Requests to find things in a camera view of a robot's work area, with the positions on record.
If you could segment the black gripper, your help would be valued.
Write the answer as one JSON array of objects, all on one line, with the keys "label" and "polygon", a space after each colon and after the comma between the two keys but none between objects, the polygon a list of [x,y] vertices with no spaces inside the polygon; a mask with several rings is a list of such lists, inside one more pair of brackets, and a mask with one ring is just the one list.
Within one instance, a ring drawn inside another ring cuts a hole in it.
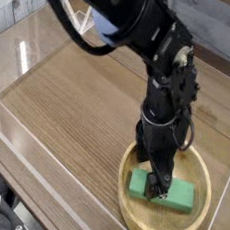
[{"label": "black gripper", "polygon": [[165,200],[173,180],[175,153],[192,143],[183,145],[188,128],[193,125],[191,105],[198,96],[199,84],[196,71],[175,70],[170,77],[151,69],[149,73],[135,130],[136,153],[139,163],[150,161],[152,168],[147,174],[145,196]]}]

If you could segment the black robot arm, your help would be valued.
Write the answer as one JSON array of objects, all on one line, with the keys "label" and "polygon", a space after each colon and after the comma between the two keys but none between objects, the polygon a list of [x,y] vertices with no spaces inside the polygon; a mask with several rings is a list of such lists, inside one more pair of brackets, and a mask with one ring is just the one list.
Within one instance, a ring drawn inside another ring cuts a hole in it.
[{"label": "black robot arm", "polygon": [[47,0],[73,41],[94,56],[120,46],[142,58],[148,83],[136,125],[136,152],[148,161],[145,194],[149,199],[168,196],[175,154],[187,150],[194,135],[192,103],[199,84],[194,64],[193,36],[165,0],[83,0],[93,8],[95,27],[103,45],[88,44],[72,25],[60,0]]}]

